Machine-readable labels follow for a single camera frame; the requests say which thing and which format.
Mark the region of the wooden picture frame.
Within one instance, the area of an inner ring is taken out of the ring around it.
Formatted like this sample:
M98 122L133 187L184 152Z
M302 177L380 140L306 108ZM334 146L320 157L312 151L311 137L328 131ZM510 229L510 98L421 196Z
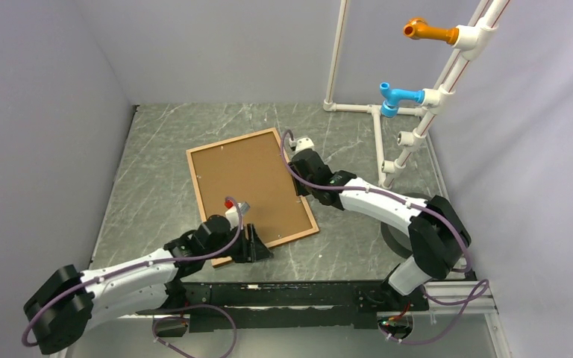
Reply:
M274 128L187 150L201 219L222 215L228 196L247 202L244 221L267 248L319 232L306 198L296 194Z

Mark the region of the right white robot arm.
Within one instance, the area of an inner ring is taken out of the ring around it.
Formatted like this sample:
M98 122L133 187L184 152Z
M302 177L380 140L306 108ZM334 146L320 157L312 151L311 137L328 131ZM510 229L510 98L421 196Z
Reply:
M296 192L320 204L369 216L404 234L411 253L386 277L384 305L398 310L421 285L443 280L464 257L472 242L448 199L399 195L373 186L347 171L332 172L312 149L298 152L287 164Z

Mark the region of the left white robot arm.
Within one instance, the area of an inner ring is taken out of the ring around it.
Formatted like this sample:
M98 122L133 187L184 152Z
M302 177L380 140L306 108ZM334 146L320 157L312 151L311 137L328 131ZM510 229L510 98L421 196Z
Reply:
M25 347L51 355L92 328L123 315L175 313L190 304L182 280L211 259L255 263L273 257L253 224L214 215L150 254L115 266L77 271L57 269L28 299Z

